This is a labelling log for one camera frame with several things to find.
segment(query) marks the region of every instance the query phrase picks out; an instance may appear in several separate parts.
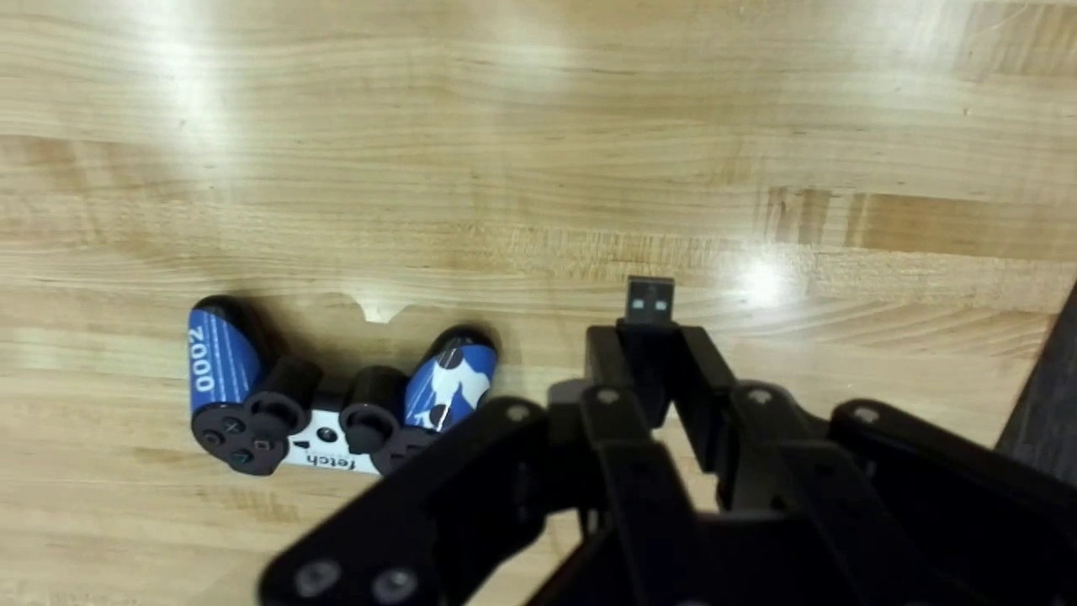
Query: wood grain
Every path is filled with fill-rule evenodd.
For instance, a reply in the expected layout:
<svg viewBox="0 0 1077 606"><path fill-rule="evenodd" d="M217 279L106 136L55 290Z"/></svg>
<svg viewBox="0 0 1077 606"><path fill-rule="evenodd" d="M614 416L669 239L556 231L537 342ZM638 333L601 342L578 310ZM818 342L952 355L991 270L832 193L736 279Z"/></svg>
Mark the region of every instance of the wood grain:
<svg viewBox="0 0 1077 606"><path fill-rule="evenodd" d="M200 456L206 294L333 375L482 315L543 396L662 273L736 375L991 444L1077 270L1075 0L0 0L0 90L17 606L248 603L370 486Z"/></svg>

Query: game controller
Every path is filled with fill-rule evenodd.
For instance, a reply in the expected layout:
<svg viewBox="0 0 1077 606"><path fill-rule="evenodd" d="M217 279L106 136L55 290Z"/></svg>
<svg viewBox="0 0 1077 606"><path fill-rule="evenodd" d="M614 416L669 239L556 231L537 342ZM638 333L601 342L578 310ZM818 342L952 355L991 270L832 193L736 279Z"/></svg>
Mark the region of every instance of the game controller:
<svg viewBox="0 0 1077 606"><path fill-rule="evenodd" d="M460 423L491 392L499 347L449 327L413 375L362 366L343 393L282 347L243 301L208 297L189 314L191 435L243 476L280 466L390 476Z"/></svg>

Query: wooden floor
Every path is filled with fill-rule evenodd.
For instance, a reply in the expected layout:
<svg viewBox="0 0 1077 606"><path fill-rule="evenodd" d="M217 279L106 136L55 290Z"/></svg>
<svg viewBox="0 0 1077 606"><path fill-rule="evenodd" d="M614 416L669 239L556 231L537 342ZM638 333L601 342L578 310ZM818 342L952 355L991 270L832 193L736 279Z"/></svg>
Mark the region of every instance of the wooden floor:
<svg viewBox="0 0 1077 606"><path fill-rule="evenodd" d="M736 375L994 444L1075 270L1075 0L0 0L0 603L252 603L370 486L196 449L206 294L336 378L482 315L543 396L660 273Z"/></svg>

